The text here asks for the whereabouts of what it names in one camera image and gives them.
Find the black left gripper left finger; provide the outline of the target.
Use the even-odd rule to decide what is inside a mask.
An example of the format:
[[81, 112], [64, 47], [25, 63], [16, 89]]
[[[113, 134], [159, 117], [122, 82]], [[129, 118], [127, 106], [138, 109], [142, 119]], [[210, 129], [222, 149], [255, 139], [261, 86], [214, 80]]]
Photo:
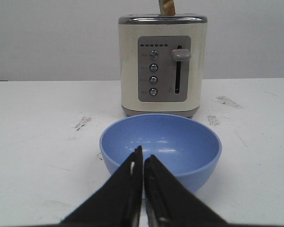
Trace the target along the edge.
[[119, 166], [107, 182], [61, 225], [138, 225], [142, 204], [142, 147]]

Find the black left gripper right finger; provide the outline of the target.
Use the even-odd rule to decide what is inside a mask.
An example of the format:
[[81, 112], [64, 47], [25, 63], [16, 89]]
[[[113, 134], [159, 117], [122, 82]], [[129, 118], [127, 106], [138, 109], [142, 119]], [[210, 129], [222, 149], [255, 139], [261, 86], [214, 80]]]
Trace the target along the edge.
[[144, 189], [149, 225], [227, 225], [191, 194], [151, 155], [144, 162]]

